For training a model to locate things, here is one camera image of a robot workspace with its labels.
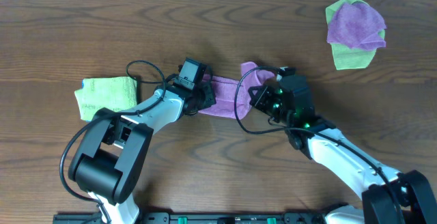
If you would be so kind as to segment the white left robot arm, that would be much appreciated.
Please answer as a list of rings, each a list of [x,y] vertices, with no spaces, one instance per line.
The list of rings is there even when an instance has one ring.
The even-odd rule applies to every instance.
[[[81,143],[70,163],[68,177],[98,204],[101,223],[135,223],[139,207],[136,186],[152,136],[183,115],[216,102],[211,82],[176,81],[158,86],[137,106],[114,112],[96,112],[78,133]]]

